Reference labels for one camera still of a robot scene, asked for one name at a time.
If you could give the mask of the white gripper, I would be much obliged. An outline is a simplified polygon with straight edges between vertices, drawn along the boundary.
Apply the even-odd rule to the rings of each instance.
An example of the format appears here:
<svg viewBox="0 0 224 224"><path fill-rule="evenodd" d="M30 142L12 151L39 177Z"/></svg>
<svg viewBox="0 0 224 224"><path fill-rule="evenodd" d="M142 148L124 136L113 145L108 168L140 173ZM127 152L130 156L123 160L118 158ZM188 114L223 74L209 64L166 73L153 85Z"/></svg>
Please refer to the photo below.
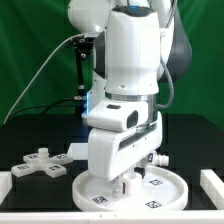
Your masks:
<svg viewBox="0 0 224 224"><path fill-rule="evenodd" d="M126 132L113 132L93 128L88 138L88 170L99 178L113 180L114 196L123 194L123 182L117 176L136 164L134 171L145 176L147 157L162 142L162 116L158 113L157 121L151 130L136 133L136 129Z"/></svg>

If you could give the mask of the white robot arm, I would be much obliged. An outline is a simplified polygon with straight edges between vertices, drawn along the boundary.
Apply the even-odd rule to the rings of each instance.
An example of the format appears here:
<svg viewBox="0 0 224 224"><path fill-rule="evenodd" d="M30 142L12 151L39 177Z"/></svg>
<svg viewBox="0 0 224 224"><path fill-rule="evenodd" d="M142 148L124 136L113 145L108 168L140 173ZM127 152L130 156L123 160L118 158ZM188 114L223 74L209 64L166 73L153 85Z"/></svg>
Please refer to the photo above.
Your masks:
<svg viewBox="0 0 224 224"><path fill-rule="evenodd" d="M68 18L93 34L93 75L82 118L88 136L88 170L73 183L78 196L124 195L127 177L141 183L146 159L162 142L158 82L185 70L191 47L177 0L71 0Z"/></svg>

